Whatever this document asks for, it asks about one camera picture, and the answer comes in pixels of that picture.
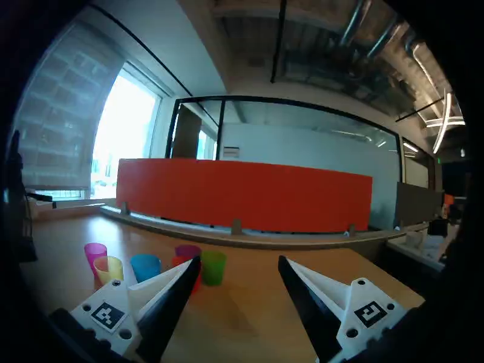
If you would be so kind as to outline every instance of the bright window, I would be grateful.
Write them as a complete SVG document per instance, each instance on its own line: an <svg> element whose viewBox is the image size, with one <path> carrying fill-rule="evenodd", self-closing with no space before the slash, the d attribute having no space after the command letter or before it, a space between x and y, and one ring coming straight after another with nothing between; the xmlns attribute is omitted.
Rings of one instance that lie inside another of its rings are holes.
<svg viewBox="0 0 484 363"><path fill-rule="evenodd" d="M91 168L91 199L116 197L119 159L149 157L161 97L121 70L106 100Z"/></svg>
<svg viewBox="0 0 484 363"><path fill-rule="evenodd" d="M198 133L197 160L215 160L217 143L203 131Z"/></svg>

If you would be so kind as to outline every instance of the ceiling light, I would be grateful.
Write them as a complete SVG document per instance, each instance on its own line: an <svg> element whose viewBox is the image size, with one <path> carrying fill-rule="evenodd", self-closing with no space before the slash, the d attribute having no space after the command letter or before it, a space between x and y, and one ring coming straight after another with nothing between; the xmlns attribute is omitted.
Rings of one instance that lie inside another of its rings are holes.
<svg viewBox="0 0 484 363"><path fill-rule="evenodd" d="M435 140L434 144L434 154L437 154L440 144L443 140L443 135L447 130L447 124L449 122L449 115L450 115L450 106L452 103L452 95L450 93L446 93L445 95L445 102L443 103L444 114L442 118L442 125L440 126L439 134L437 135L437 139Z"/></svg>
<svg viewBox="0 0 484 363"><path fill-rule="evenodd" d="M347 131L340 131L340 130L331 130L332 132L337 132L338 134L343 134L343 135L352 135L352 136L359 136L359 137L364 137L366 138L369 142L372 141L371 137L365 136L362 134L355 134L354 132L347 132Z"/></svg>
<svg viewBox="0 0 484 363"><path fill-rule="evenodd" d="M442 126L443 122L440 122L440 123L433 123L432 125L427 125L427 127L438 127L438 126ZM449 121L447 123L448 126L450 125L465 125L465 122L464 121Z"/></svg>
<svg viewBox="0 0 484 363"><path fill-rule="evenodd" d="M451 117L449 117L449 121L464 121L464 117L463 116L451 116ZM425 122L442 122L442 119L425 120Z"/></svg>
<svg viewBox="0 0 484 363"><path fill-rule="evenodd" d="M404 147L409 148L412 151L419 152L418 149L415 147L411 146L409 143L404 142Z"/></svg>

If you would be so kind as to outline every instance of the orange partition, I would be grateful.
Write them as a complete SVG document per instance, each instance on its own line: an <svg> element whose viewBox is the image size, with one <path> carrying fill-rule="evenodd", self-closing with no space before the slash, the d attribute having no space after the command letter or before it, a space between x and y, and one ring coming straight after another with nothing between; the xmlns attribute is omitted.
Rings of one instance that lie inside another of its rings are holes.
<svg viewBox="0 0 484 363"><path fill-rule="evenodd" d="M368 228L372 178L297 166L194 159L121 160L116 201L170 220L280 232Z"/></svg>

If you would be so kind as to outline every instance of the exposed ductwork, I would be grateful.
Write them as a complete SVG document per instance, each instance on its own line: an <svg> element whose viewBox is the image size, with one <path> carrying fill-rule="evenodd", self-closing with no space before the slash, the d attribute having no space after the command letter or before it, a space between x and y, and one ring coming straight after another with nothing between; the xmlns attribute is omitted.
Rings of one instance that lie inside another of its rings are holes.
<svg viewBox="0 0 484 363"><path fill-rule="evenodd" d="M371 0L358 0L352 18L338 42L339 47L347 47L351 44L370 7Z"/></svg>
<svg viewBox="0 0 484 363"><path fill-rule="evenodd" d="M440 97L439 91L437 90L437 87L435 86L435 83L432 80L432 77L430 76L427 69L424 67L424 64L422 63L422 61L418 57L416 57L416 55L415 55L416 50L420 47L420 42L417 41L416 38L417 37L416 37L416 34L415 34L414 31L411 31L408 34L408 36L405 40L405 44L404 44L405 52L419 66L420 70L422 70L422 72L424 73L428 82L430 83L430 85L434 89L435 93ZM432 110L437 115L437 117L442 117L442 112L437 106L433 105Z"/></svg>
<svg viewBox="0 0 484 363"><path fill-rule="evenodd" d="M392 19L388 24L385 31L381 34L380 38L375 42L374 46L368 51L366 59L372 59L376 57L385 46L395 37L395 34L400 30L403 24L403 20L398 16Z"/></svg>

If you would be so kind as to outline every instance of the pink cup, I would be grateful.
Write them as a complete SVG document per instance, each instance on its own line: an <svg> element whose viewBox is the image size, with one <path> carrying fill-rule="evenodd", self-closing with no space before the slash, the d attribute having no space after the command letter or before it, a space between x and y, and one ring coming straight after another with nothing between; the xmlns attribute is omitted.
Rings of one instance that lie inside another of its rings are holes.
<svg viewBox="0 0 484 363"><path fill-rule="evenodd" d="M96 268L94 267L94 260L98 257L104 257L108 255L108 249L101 243L88 243L84 246L84 253L86 254L89 266L93 271L94 276L97 276Z"/></svg>
<svg viewBox="0 0 484 363"><path fill-rule="evenodd" d="M201 255L201 249L192 244L181 244L175 247L175 254L177 256L187 257L189 260Z"/></svg>

